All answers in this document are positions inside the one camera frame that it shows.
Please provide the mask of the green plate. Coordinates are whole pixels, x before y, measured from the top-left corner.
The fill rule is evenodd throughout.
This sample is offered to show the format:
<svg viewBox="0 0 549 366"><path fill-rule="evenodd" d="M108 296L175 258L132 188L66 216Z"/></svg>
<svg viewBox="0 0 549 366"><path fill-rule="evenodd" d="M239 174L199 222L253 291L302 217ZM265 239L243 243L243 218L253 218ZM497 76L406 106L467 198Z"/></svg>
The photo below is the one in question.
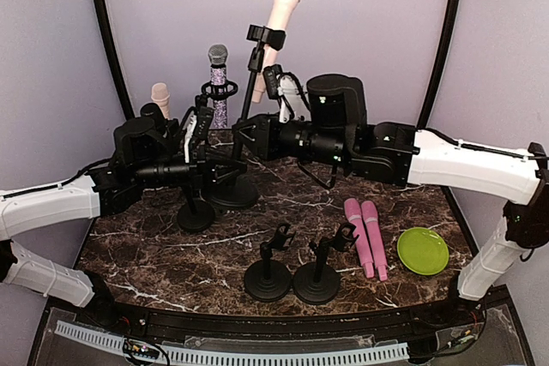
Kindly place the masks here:
<svg viewBox="0 0 549 366"><path fill-rule="evenodd" d="M405 230L398 238L397 254L404 267L424 276L441 273L449 263L447 243L424 227Z"/></svg>

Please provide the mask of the black tripod shock-mount stand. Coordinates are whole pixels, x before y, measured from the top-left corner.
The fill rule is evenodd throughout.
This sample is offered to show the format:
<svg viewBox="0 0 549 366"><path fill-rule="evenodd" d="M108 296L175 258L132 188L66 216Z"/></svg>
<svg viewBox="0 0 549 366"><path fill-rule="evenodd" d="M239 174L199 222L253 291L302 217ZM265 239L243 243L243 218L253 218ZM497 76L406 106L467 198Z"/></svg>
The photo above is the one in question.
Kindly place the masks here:
<svg viewBox="0 0 549 366"><path fill-rule="evenodd" d="M222 98L225 100L228 100L237 92L238 92L238 85L233 81L226 81L226 93L222 96ZM201 93L195 97L195 107L200 108L201 106L207 106L214 109L212 99L216 99L216 97L210 92L210 81L209 81L202 85ZM209 129L215 129L213 126L213 121Z"/></svg>

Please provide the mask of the black round-base stand front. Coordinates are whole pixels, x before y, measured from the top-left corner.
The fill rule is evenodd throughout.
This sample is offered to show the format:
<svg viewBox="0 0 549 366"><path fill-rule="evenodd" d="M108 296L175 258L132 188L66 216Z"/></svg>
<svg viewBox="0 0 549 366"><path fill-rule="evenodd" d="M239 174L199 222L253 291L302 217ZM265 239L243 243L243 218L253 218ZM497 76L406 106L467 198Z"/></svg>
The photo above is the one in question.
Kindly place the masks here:
<svg viewBox="0 0 549 366"><path fill-rule="evenodd" d="M341 285L341 276L327 263L331 249L344 253L354 246L354 225L343 223L332 237L322 237L318 243L310 242L316 260L297 269L293 275L293 292L310 305L323 305L335 299Z"/></svg>

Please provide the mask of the small beige microphone back left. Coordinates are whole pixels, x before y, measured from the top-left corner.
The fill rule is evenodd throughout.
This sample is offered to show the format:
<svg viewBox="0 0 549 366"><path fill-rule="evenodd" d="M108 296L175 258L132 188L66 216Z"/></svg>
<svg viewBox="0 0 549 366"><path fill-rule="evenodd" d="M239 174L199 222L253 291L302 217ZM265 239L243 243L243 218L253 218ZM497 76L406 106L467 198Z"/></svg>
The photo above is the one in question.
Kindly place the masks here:
<svg viewBox="0 0 549 366"><path fill-rule="evenodd" d="M164 82L157 82L151 87L151 100L160 108L165 119L170 119L170 93Z"/></svg>

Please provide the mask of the black stand with clip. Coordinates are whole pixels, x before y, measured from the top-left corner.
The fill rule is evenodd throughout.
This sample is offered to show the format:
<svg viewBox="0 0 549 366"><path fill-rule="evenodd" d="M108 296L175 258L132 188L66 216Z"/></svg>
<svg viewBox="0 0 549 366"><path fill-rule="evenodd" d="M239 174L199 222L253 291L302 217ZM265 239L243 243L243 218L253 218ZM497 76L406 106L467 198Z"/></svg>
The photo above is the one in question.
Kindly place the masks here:
<svg viewBox="0 0 549 366"><path fill-rule="evenodd" d="M256 78L262 71L265 47L269 46L275 51L281 50L286 39L286 32L265 26L250 25L246 39L256 41L256 46L252 50L248 62L250 76L244 96L243 108L240 118L234 126L237 126L238 123L248 118ZM215 208L239 210L253 207L259 198L259 193L256 186L244 174L240 174L237 177L230 177L220 185L211 187L208 191L202 193L202 197Z"/></svg>

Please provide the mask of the black round-base stand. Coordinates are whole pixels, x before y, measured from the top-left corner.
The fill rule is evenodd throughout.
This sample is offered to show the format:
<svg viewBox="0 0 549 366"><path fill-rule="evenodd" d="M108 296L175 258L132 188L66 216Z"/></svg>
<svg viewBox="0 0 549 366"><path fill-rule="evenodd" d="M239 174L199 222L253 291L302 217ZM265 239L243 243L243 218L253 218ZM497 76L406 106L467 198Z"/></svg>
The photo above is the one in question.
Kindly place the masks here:
<svg viewBox="0 0 549 366"><path fill-rule="evenodd" d="M292 274L285 264L273 260L274 251L286 251L295 237L290 225L279 223L274 235L260 245L261 259L244 273L244 290L254 300L272 303L282 299L291 289Z"/></svg>
<svg viewBox="0 0 549 366"><path fill-rule="evenodd" d="M327 263L331 249L344 253L354 246L354 225L343 223L332 237L322 237L318 243L310 242L316 260L297 269L293 275L293 292L310 305L323 305L335 299L341 285L341 276Z"/></svg>

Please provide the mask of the glitter silver-head microphone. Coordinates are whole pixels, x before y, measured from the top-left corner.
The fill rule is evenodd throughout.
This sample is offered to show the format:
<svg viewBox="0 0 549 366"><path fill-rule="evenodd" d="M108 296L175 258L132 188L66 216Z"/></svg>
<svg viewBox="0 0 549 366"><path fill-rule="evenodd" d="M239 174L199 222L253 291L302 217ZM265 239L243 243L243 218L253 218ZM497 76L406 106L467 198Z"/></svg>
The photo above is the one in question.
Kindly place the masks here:
<svg viewBox="0 0 549 366"><path fill-rule="evenodd" d="M210 92L216 97L213 100L215 129L227 127L227 104L222 96L226 93L226 60L228 50L223 44L212 45L208 50L210 61Z"/></svg>

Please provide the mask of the pink microphone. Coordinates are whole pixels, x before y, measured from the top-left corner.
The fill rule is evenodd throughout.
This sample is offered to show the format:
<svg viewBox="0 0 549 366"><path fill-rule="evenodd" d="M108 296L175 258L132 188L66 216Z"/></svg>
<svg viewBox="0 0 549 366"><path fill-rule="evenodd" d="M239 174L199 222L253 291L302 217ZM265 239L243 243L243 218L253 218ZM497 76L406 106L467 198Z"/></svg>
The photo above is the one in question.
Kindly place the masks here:
<svg viewBox="0 0 549 366"><path fill-rule="evenodd" d="M364 201L361 204L361 212L372 256L372 262L367 262L363 266L366 277L368 279L372 278L374 276L374 271L377 271L379 280L386 281L388 279L388 263L381 230L378 224L377 208L372 201Z"/></svg>
<svg viewBox="0 0 549 366"><path fill-rule="evenodd" d="M355 247L359 256L360 266L364 269L366 278L372 279L375 275L373 257L358 200L355 198L345 200L344 212L348 222L354 225L353 236L357 238Z"/></svg>

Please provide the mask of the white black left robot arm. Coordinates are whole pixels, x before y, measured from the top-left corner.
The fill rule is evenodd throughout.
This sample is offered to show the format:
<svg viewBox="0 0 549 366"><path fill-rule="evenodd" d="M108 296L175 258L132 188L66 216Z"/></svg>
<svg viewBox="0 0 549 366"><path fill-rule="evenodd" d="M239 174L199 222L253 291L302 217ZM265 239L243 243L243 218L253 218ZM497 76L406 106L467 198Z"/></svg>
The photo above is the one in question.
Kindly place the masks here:
<svg viewBox="0 0 549 366"><path fill-rule="evenodd" d="M205 229L196 221L199 212L212 207L195 202L200 189L246 172L246 165L225 155L209 155L203 142L207 127L190 121L184 129L178 121L135 117L113 133L115 152L84 167L58 183L1 194L1 280L45 297L56 297L80 308L103 328L121 321L121 310L109 300L100 279L63 267L25 249L14 236L40 227L76 219L119 214L141 198L145 189L181 188L186 205L182 216L193 231Z"/></svg>

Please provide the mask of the black microphone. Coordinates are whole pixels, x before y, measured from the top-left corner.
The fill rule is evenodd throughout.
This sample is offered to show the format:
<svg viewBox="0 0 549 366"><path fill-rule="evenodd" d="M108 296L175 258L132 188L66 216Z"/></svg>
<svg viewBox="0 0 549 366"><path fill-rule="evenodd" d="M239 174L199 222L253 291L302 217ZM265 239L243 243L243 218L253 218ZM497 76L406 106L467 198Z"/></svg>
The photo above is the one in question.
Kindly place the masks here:
<svg viewBox="0 0 549 366"><path fill-rule="evenodd" d="M154 121L155 129L159 131L161 134L165 134L167 124L168 124L168 119L164 116L162 110L156 103L154 102L146 103L140 109L140 116L151 118Z"/></svg>

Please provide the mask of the black front rail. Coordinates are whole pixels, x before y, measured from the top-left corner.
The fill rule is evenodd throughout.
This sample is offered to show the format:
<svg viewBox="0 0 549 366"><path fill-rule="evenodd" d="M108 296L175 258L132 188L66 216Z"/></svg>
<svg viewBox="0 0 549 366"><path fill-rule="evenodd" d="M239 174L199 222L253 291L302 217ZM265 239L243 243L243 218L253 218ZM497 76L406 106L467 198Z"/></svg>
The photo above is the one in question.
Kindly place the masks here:
<svg viewBox="0 0 549 366"><path fill-rule="evenodd" d="M343 315L238 316L146 309L118 303L120 317L105 330L151 340L182 341L196 336L244 340L336 339L373 336L382 341L430 339L435 332L484 319L471 310L452 311L445 303L428 303Z"/></svg>

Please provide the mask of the beige microphone tall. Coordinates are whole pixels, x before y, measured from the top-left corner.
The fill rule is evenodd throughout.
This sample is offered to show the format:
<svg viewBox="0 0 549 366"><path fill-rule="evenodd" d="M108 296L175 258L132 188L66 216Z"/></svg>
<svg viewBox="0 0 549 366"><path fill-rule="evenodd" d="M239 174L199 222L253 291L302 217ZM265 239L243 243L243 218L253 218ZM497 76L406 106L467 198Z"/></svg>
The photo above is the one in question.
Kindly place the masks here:
<svg viewBox="0 0 549 366"><path fill-rule="evenodd" d="M290 21L291 15L297 7L300 0L274 0L273 6L268 18L267 27L273 30L286 31L287 24ZM273 49L270 45L264 46L264 57L262 63L262 70L267 66L271 66L275 63L278 51ZM261 74L256 78L256 83L253 89L252 102L260 103L262 96L266 91L265 80Z"/></svg>

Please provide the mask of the black stand back left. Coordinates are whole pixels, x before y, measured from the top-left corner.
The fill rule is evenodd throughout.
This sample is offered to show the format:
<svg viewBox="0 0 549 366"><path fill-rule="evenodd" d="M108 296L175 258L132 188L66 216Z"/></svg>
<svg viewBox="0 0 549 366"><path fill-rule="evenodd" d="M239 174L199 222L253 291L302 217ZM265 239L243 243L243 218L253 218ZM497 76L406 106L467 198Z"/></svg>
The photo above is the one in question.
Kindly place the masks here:
<svg viewBox="0 0 549 366"><path fill-rule="evenodd" d="M198 233L208 229L214 222L215 211L211 205L192 194L190 183L185 183L181 190L186 203L177 214L177 223L181 230L188 233Z"/></svg>

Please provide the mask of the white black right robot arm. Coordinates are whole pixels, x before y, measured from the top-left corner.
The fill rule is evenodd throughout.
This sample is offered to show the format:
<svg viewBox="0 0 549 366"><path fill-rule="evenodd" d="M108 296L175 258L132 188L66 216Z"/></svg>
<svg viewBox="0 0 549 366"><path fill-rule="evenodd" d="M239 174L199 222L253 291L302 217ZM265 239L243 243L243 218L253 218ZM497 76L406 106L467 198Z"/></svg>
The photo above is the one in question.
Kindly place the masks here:
<svg viewBox="0 0 549 366"><path fill-rule="evenodd" d="M456 294L437 318L447 327L469 315L520 256L548 241L548 158L540 144L525 149L485 147L455 140L435 129L367 121L361 80L319 75L306 84L309 120L259 114L237 122L237 143L263 160L293 157L330 165L370 181L434 184L505 199L492 237L459 273Z"/></svg>

